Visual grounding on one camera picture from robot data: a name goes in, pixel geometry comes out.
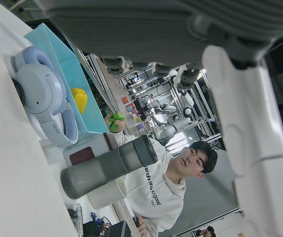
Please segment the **white and grey left robot hand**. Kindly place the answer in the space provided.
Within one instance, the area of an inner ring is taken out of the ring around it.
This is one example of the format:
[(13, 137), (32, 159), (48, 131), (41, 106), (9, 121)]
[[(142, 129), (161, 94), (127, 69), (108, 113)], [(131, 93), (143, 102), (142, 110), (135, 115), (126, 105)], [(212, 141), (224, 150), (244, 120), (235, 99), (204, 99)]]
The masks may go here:
[(205, 68), (247, 237), (283, 237), (283, 124), (263, 60), (283, 0), (39, 0), (76, 47), (134, 65)]

